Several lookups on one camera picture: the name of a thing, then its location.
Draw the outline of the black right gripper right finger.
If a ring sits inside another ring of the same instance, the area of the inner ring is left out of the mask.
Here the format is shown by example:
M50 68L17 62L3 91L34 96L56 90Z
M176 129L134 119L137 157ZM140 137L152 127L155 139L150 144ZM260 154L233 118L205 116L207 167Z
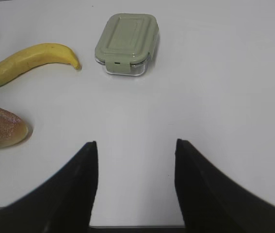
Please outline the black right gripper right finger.
M175 189L188 233L275 233L275 206L250 193L178 139Z

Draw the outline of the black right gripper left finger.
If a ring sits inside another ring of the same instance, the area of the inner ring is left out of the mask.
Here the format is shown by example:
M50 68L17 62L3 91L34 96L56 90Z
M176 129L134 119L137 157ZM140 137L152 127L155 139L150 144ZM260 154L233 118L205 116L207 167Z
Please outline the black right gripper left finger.
M0 209L0 233L86 233L98 185L95 141L31 193Z

